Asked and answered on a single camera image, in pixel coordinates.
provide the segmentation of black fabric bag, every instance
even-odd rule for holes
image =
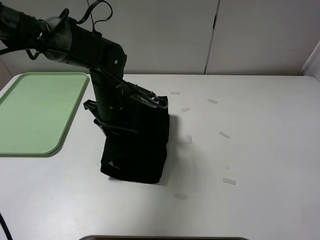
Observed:
[[[106,134],[101,172],[123,181],[156,184],[167,158],[168,108],[140,104],[135,111],[134,124],[139,133]]]

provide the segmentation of green tray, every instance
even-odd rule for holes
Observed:
[[[56,150],[87,83],[83,72],[19,76],[0,98],[0,156],[43,156]]]

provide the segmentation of black pouch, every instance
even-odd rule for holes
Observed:
[[[170,117],[167,109],[140,104],[135,109],[138,134],[106,134],[101,172],[115,179],[156,184],[167,158]]]

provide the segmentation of light green tray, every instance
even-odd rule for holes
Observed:
[[[88,83],[83,72],[30,72],[0,98],[0,156],[56,150]]]

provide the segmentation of white table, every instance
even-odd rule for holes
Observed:
[[[0,158],[0,212],[14,240],[320,239],[318,81],[210,75],[125,79],[169,98],[174,117],[167,183],[123,182],[100,173],[105,136],[80,105],[57,155]],[[94,100],[91,83],[82,103],[87,99]],[[2,231],[0,239],[5,239]]]

